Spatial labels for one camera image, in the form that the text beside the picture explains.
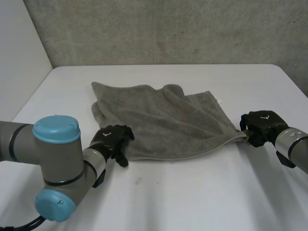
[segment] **gray towel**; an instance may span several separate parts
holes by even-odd
[[[135,140],[125,150],[128,160],[182,159],[246,138],[209,91],[185,96],[174,84],[159,90],[148,85],[115,88],[96,82],[92,87],[97,97],[92,112],[99,126],[127,125],[133,130]]]

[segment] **concrete wall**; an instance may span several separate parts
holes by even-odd
[[[53,67],[276,64],[308,95],[308,0],[25,4]]]
[[[12,121],[52,70],[21,0],[0,1],[0,120]]]

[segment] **blue joint cap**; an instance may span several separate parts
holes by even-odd
[[[78,121],[66,115],[40,119],[32,129],[33,135],[47,143],[70,143],[80,138]]]
[[[43,189],[35,198],[35,208],[47,220],[62,222],[76,210],[74,201],[65,194],[52,189]]]

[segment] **black band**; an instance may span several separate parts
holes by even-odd
[[[56,186],[56,187],[71,184],[71,183],[79,180],[82,177],[84,171],[85,171],[85,169],[83,168],[82,172],[78,176],[72,178],[71,180],[66,180],[66,181],[63,181],[63,182],[50,182],[50,181],[44,179],[44,182],[46,184],[50,185],[50,186]]]
[[[295,145],[297,145],[300,141],[305,140],[305,139],[308,139],[308,136],[304,136],[304,137],[298,139],[297,141],[295,141],[294,143],[292,143],[292,145],[290,146],[289,151],[288,151],[289,160],[291,160],[291,152],[292,152],[293,148],[295,147]]]
[[[10,152],[10,156],[12,158],[13,161],[15,162],[19,162],[15,156],[15,153],[14,153],[14,142],[15,142],[15,139],[18,135],[18,133],[21,131],[21,129],[23,129],[25,126],[28,126],[29,124],[23,124],[22,126],[20,126],[18,129],[15,130],[15,132],[13,133],[12,137],[11,137],[11,140],[10,140],[10,144],[9,144],[9,152]]]
[[[94,174],[95,174],[95,180],[96,180],[96,179],[97,179],[97,172],[96,172],[95,167],[94,167],[89,161],[87,161],[87,160],[83,160],[83,162],[84,162],[86,165],[88,165],[90,168],[92,168],[92,170],[93,170],[93,172],[94,172]]]

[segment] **table surface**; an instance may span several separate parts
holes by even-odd
[[[239,128],[242,114],[273,110],[290,126],[308,131],[308,99],[274,65],[74,66],[54,69],[15,122],[54,114],[75,117],[87,147],[98,129],[91,82],[115,87],[182,86],[185,94],[210,90]],[[46,221],[38,231],[290,231],[307,230],[308,176],[280,164],[271,144],[227,144],[200,157],[110,161],[105,182],[91,189],[66,222]],[[37,216],[33,200],[43,187],[38,166],[2,162],[0,226]]]

